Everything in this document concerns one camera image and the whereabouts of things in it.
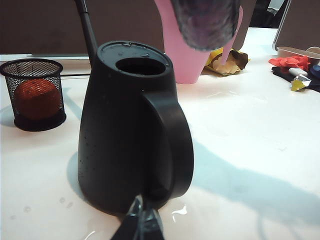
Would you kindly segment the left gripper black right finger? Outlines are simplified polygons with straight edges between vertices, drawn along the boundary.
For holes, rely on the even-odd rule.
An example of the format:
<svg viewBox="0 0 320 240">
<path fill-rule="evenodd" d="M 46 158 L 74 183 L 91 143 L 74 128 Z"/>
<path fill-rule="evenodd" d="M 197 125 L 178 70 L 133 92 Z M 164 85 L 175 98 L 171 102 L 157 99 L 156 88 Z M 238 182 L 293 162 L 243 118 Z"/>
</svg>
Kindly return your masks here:
<svg viewBox="0 0 320 240">
<path fill-rule="evenodd" d="M 140 240 L 164 240 L 163 224 L 157 210 L 149 208 L 143 211 L 139 227 Z"/>
</svg>

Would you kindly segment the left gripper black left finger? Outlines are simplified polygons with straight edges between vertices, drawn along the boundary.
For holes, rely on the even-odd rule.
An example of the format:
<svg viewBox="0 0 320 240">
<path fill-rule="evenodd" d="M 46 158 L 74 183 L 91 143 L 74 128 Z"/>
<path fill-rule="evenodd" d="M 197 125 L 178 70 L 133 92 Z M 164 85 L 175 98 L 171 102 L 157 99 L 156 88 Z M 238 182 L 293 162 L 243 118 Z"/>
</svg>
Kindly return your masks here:
<svg viewBox="0 0 320 240">
<path fill-rule="evenodd" d="M 136 240 L 139 236 L 139 223 L 143 213 L 143 197 L 137 195 L 127 211 L 112 240 Z"/>
</svg>

